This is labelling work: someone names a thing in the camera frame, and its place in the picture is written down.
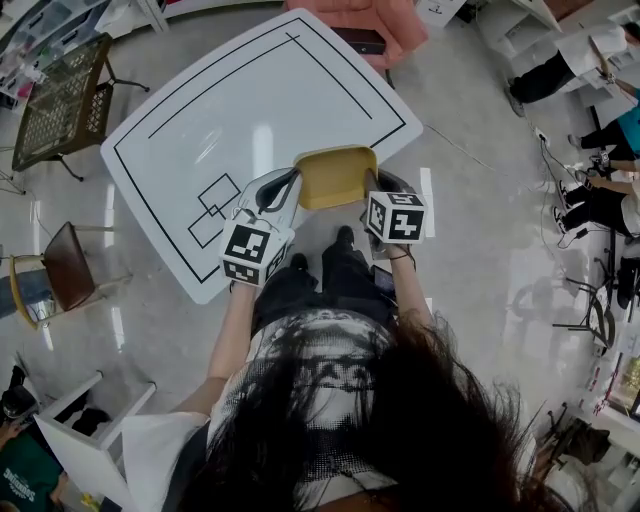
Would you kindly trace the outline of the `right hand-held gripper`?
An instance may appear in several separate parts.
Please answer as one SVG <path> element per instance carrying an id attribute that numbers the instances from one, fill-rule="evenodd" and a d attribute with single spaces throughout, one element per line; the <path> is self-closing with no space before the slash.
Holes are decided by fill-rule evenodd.
<path id="1" fill-rule="evenodd" d="M 361 216 L 374 260 L 387 258 L 387 245 L 423 242 L 427 207 L 421 194 L 389 172 L 366 172 L 366 210 Z"/>

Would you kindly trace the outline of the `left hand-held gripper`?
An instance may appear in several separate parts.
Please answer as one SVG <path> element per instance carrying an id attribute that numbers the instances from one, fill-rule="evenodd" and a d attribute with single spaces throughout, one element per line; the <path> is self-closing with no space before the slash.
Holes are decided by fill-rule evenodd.
<path id="1" fill-rule="evenodd" d="M 262 287 L 273 276 L 295 237 L 292 225 L 301 186 L 296 167 L 276 169 L 246 186 L 220 243 L 226 278 Z"/>

